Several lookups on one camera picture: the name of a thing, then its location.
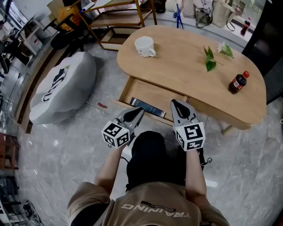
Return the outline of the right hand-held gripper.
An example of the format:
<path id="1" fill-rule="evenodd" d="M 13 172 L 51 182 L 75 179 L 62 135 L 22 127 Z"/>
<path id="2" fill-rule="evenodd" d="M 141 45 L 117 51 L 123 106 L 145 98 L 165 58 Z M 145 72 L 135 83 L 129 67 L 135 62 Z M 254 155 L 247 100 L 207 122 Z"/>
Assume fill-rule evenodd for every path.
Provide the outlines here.
<path id="1" fill-rule="evenodd" d="M 172 99 L 170 102 L 175 127 L 175 137 L 184 151 L 203 148 L 205 131 L 203 122 L 199 122 L 196 110 L 188 103 Z"/>

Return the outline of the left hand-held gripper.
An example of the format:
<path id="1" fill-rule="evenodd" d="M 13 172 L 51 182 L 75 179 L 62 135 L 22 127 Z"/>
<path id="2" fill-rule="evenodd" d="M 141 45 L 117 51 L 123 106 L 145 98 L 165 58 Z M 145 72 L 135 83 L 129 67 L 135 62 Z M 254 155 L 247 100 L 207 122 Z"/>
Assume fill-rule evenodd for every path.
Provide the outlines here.
<path id="1" fill-rule="evenodd" d="M 140 124 L 144 112 L 142 107 L 133 107 L 123 110 L 118 118 L 108 121 L 101 131 L 104 142 L 115 148 L 130 143 L 134 137 L 134 129 Z"/>

